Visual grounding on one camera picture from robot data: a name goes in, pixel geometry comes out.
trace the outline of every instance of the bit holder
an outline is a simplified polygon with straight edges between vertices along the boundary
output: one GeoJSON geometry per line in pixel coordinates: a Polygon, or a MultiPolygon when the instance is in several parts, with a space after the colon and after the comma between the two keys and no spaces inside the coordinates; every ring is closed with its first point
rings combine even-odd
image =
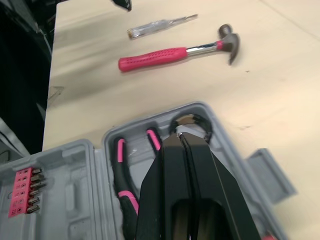
{"type": "Polygon", "coordinates": [[[34,198],[38,194],[38,190],[31,188],[34,185],[34,180],[38,180],[37,174],[41,173],[41,169],[33,169],[32,167],[22,169],[15,174],[12,198],[9,208],[8,217],[15,217],[20,214],[30,214],[39,210],[38,205],[34,203],[39,201],[39,198],[34,198]]]}

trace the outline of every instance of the hammer head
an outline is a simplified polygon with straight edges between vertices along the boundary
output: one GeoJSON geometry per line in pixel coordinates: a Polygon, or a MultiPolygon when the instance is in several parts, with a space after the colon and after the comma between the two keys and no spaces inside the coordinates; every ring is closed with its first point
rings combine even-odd
{"type": "Polygon", "coordinates": [[[229,24],[222,25],[219,28],[218,33],[221,41],[223,42],[222,48],[220,50],[230,53],[229,65],[231,65],[239,51],[239,35],[232,32],[232,28],[229,24]]]}

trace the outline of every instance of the pink hammer handle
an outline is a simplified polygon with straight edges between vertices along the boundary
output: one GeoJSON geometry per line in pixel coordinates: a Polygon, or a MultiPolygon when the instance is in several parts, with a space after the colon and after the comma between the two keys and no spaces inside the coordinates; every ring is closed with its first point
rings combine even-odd
{"type": "Polygon", "coordinates": [[[128,72],[142,67],[174,62],[187,56],[185,47],[168,48],[140,56],[122,57],[119,59],[118,66],[122,72],[128,72]]]}

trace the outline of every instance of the pliers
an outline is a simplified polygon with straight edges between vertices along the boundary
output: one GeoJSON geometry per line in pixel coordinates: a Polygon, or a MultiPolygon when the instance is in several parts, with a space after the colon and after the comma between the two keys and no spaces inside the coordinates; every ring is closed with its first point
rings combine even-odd
{"type": "MultiPolygon", "coordinates": [[[[146,130],[147,138],[156,156],[162,146],[162,140],[156,128],[146,130]]],[[[123,222],[122,230],[125,240],[134,240],[139,211],[139,198],[135,193],[135,185],[130,175],[126,140],[118,137],[114,140],[114,153],[111,158],[114,190],[119,199],[123,222]]]]}

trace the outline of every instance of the tool case latch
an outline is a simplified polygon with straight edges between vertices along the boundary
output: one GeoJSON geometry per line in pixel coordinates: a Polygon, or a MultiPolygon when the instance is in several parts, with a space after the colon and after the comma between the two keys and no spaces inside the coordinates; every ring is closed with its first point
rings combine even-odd
{"type": "Polygon", "coordinates": [[[247,159],[247,163],[272,204],[297,193],[268,149],[258,149],[247,159]]]}

